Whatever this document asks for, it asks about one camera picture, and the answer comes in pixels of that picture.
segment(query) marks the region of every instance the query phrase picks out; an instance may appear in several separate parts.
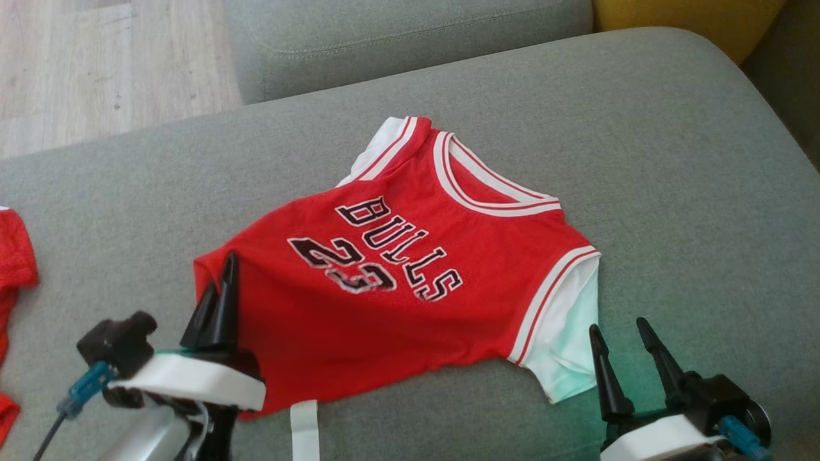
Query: bulls jersey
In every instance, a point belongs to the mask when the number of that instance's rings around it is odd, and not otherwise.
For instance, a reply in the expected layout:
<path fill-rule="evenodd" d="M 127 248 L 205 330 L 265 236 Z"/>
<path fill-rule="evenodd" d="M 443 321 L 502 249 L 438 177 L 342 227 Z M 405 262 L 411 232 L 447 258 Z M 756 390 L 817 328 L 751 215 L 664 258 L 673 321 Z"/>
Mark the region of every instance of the bulls jersey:
<path fill-rule="evenodd" d="M 198 293 L 229 252 L 262 414 L 488 358 L 532 370 L 552 401 L 595 383 L 599 253 L 555 197 L 493 172 L 426 118 L 390 118 L 336 188 L 198 258 Z"/>

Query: yellow cushion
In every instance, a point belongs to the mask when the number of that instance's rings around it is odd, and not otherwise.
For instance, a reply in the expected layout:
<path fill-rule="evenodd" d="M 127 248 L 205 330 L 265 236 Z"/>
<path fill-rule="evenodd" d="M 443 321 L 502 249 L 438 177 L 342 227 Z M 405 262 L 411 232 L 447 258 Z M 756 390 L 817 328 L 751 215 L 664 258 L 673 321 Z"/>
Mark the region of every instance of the yellow cushion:
<path fill-rule="evenodd" d="M 752 53 L 786 0 L 593 0 L 597 30 L 665 25 L 691 30 L 734 62 Z"/>

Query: blue connector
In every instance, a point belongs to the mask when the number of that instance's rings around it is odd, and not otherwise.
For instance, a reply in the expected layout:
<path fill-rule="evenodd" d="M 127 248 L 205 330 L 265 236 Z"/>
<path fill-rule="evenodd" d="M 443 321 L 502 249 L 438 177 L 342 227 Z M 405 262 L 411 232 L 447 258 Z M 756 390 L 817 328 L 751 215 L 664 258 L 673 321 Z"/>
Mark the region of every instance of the blue connector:
<path fill-rule="evenodd" d="M 68 390 L 68 396 L 57 406 L 66 419 L 77 418 L 85 404 L 116 379 L 105 362 L 97 362 Z"/>
<path fill-rule="evenodd" d="M 772 461 L 772 454 L 760 445 L 760 439 L 734 416 L 720 420 L 720 433 L 751 461 Z"/>

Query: wooden floor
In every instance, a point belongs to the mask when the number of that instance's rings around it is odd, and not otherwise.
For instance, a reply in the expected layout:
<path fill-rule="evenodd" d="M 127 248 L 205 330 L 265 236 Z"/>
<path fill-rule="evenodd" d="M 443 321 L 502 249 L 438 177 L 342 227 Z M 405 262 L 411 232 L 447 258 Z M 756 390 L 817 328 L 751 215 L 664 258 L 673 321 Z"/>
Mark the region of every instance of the wooden floor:
<path fill-rule="evenodd" d="M 0 0 L 0 160 L 241 105 L 222 0 Z"/>

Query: white tag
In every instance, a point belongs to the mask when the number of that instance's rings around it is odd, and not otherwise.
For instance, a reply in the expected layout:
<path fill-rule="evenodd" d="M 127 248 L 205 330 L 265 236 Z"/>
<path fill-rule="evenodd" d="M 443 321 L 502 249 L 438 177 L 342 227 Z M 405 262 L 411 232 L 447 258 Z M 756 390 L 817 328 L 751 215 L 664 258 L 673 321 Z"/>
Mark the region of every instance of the white tag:
<path fill-rule="evenodd" d="M 319 461 L 319 418 L 315 400 L 291 405 L 290 432 L 294 461 Z"/>

